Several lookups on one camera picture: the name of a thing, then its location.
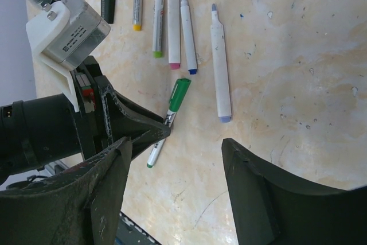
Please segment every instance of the white wall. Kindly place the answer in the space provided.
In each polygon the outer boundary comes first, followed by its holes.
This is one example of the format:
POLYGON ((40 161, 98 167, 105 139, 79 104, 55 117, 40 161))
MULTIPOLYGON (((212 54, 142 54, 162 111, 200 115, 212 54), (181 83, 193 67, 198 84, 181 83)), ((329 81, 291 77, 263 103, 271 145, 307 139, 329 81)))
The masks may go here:
POLYGON ((36 98, 27 21, 25 0, 0 0, 0 106, 36 98))

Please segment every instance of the pink marker cap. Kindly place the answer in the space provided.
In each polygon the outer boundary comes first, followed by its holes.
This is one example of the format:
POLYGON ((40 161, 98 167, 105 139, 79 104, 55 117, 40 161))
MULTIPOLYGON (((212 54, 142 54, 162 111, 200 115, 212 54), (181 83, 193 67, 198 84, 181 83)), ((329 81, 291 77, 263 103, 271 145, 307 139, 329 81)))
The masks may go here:
POLYGON ((170 63, 171 70, 177 70, 181 67, 180 63, 170 63))

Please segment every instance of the red component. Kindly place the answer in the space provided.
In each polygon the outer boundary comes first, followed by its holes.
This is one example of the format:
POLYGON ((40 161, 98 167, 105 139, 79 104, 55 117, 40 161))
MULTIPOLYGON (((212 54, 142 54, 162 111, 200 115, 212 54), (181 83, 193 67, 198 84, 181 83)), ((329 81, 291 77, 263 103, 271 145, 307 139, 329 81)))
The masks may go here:
POLYGON ((94 97, 94 91, 91 88, 83 89, 83 96, 90 99, 93 102, 94 109, 96 110, 96 98, 94 97))

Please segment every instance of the white marker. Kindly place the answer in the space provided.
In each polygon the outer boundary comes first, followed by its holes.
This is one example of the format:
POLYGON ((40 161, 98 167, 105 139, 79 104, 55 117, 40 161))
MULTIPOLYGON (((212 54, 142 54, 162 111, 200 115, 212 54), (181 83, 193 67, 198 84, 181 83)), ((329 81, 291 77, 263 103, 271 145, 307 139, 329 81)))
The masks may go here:
POLYGON ((168 62, 172 70, 181 66, 179 0, 168 0, 168 62))
POLYGON ((134 31, 142 30, 143 0, 134 0, 132 27, 134 31))
POLYGON ((159 58, 163 56, 162 50, 162 28, 163 28, 163 6, 165 0, 155 0, 154 5, 154 26, 153 26, 153 56, 159 58))
POLYGON ((216 84, 217 111, 221 123, 229 123, 232 119, 231 96, 229 94, 229 81, 227 69, 227 56, 225 53, 225 40, 223 24, 218 19, 216 5, 212 6, 212 51, 214 64, 214 80, 216 84))
POLYGON ((188 70, 190 72, 190 75, 195 75, 197 73, 197 63, 193 27, 191 25, 191 15, 188 0, 181 0, 181 18, 188 70))
MULTIPOLYGON (((171 127, 173 120, 176 116, 177 111, 179 110, 179 107, 182 104, 182 101, 189 89, 191 80, 189 79, 178 79, 173 87, 172 94, 170 97, 170 107, 168 109, 166 119, 164 124, 171 127)), ((156 143, 153 146, 153 149, 149 155, 149 159, 147 162, 147 167, 152 168, 157 161, 157 158, 159 156, 159 153, 161 152, 161 149, 163 147, 163 144, 165 143, 166 139, 163 139, 156 143)))

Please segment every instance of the marble table surface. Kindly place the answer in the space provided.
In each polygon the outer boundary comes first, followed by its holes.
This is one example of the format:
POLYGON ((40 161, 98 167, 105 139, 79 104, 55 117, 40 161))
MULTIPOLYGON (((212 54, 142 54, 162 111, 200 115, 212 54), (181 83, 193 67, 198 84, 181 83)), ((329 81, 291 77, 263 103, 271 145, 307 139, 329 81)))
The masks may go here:
MULTIPOLYGON (((100 0, 86 0, 100 11, 100 0)), ((237 244, 221 158, 223 138, 306 179, 367 183, 367 0, 189 0, 199 73, 153 169, 130 167, 122 210, 162 244, 237 244), (210 8, 225 26, 233 121, 216 113, 210 8)), ((176 78, 152 55, 154 0, 132 30, 132 0, 116 1, 93 52, 115 89, 164 116, 176 78)), ((37 11, 29 6, 29 17, 37 11)), ((34 64, 38 97, 59 93, 34 64)))

